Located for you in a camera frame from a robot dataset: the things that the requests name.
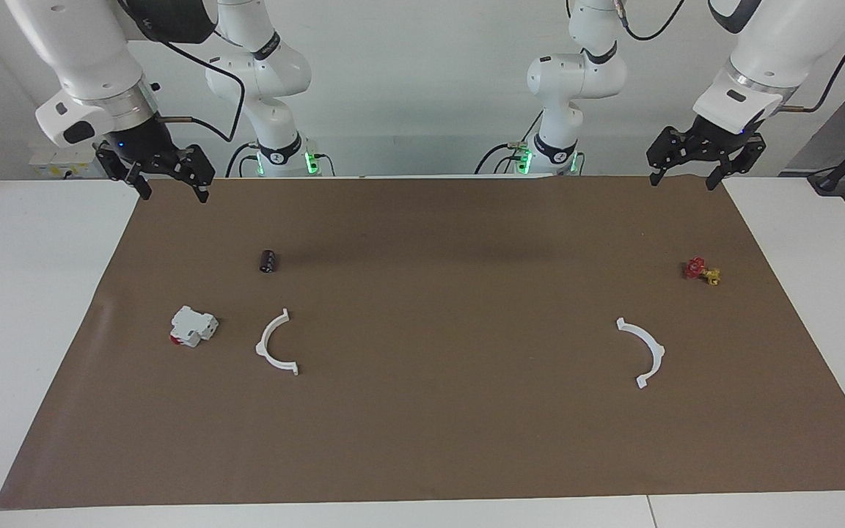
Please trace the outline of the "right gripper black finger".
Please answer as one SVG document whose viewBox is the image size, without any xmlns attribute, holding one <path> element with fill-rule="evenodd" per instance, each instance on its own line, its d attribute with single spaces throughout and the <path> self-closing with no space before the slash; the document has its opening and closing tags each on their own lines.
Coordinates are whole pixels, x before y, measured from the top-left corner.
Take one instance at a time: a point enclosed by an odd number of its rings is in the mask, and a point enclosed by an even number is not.
<svg viewBox="0 0 845 528">
<path fill-rule="evenodd" d="M 175 157 L 175 180 L 190 186 L 200 203 L 207 203 L 209 187 L 216 174 L 207 154 L 198 144 L 191 144 L 175 151 Z"/>
<path fill-rule="evenodd" d="M 108 143 L 100 143 L 96 147 L 96 159 L 109 180 L 126 183 L 134 189 L 141 200 L 149 200 L 152 194 L 150 184 L 145 180 L 141 164 L 128 166 L 123 163 L 120 155 L 112 150 Z"/>
</svg>

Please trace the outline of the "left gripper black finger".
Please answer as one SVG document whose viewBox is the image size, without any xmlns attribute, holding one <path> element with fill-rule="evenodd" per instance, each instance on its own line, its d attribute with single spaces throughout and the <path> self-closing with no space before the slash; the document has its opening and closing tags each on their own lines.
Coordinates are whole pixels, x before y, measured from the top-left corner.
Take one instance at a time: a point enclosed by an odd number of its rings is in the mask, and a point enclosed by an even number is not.
<svg viewBox="0 0 845 528">
<path fill-rule="evenodd" d="M 671 168 L 687 163 L 687 134 L 674 127 L 664 127 L 647 149 L 648 177 L 651 186 L 657 186 Z"/>
<path fill-rule="evenodd" d="M 764 137 L 760 133 L 754 133 L 751 134 L 751 137 L 748 137 L 748 140 L 741 147 L 732 150 L 731 153 L 727 153 L 727 151 L 719 153 L 717 155 L 717 167 L 706 178 L 707 189 L 713 191 L 725 178 L 747 173 L 754 167 L 765 148 Z"/>
</svg>

